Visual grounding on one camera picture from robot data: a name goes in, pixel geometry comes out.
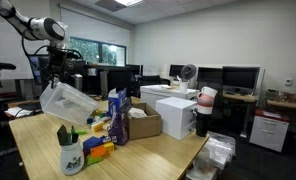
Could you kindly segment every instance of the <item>wooden table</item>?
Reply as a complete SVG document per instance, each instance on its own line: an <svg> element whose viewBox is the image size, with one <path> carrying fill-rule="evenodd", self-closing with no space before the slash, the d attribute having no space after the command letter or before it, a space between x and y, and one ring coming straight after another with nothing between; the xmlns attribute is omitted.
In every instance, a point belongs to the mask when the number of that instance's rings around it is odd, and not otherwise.
<svg viewBox="0 0 296 180"><path fill-rule="evenodd" d="M227 99L240 100L240 101L243 101L244 103L247 103L247 111L245 115L243 130L241 131L241 134L240 134L241 137L247 138L248 117L250 116L251 105L256 102L256 96L249 96L249 95L242 96L240 94L227 94L224 92L223 97Z"/></svg>
<svg viewBox="0 0 296 180"><path fill-rule="evenodd" d="M280 107L296 109L296 103L278 102L278 101L273 101L273 100L267 100L267 104L268 105L273 105L273 106L280 106Z"/></svg>
<svg viewBox="0 0 296 180"><path fill-rule="evenodd" d="M100 104L103 110L107 107L107 102ZM128 141L102 162L65 176L60 172L56 132L62 124L71 127L70 122L40 114L9 124L30 179L179 179L209 138L193 132L181 141L165 134ZM75 129L88 131L80 136L81 141L105 134L92 133L87 125L75 125Z"/></svg>

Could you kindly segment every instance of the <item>white cabinet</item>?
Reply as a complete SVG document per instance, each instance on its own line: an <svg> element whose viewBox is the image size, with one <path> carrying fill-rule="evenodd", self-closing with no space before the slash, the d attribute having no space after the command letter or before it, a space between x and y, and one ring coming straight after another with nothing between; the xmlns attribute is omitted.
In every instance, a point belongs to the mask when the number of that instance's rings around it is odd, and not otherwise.
<svg viewBox="0 0 296 180"><path fill-rule="evenodd" d="M267 117L263 110L257 110L250 142L281 152L288 125L289 119L285 116Z"/></svg>
<svg viewBox="0 0 296 180"><path fill-rule="evenodd" d="M156 108L156 101L168 97L177 97L181 99L190 100L197 97L199 91L195 89L188 89L186 93L179 90L167 90L160 85L141 86L140 87L140 101L149 104L150 107Z"/></svg>
<svg viewBox="0 0 296 180"><path fill-rule="evenodd" d="M196 119L192 112L196 102L170 97L156 102L156 111L162 119L162 132L178 140L195 129Z"/></svg>

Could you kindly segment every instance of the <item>ceiling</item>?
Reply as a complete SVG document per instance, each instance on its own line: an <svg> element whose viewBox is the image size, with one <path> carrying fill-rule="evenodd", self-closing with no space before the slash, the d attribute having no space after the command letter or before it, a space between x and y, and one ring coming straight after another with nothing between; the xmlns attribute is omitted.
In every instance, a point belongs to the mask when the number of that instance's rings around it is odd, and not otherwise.
<svg viewBox="0 0 296 180"><path fill-rule="evenodd" d="M97 6L99 0L70 0L82 6L113 16L131 24L140 24L165 17L231 3L237 0L144 0L143 3L115 12Z"/></svg>

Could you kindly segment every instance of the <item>keyboard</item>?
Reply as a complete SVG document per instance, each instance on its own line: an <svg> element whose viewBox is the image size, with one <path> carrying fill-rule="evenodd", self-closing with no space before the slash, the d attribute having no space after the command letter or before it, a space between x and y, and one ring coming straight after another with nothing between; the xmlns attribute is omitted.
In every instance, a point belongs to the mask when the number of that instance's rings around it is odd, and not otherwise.
<svg viewBox="0 0 296 180"><path fill-rule="evenodd" d="M29 102L29 103L23 103L19 104L18 107L28 110L28 111L39 111L41 110L40 102Z"/></svg>

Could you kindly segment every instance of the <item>window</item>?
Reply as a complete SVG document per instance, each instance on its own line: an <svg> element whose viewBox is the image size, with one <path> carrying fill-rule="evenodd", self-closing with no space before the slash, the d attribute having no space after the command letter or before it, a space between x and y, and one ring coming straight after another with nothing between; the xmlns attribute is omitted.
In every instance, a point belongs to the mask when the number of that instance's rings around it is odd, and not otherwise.
<svg viewBox="0 0 296 180"><path fill-rule="evenodd" d="M79 51L85 61L110 66L124 66L126 46L71 37L69 48Z"/></svg>

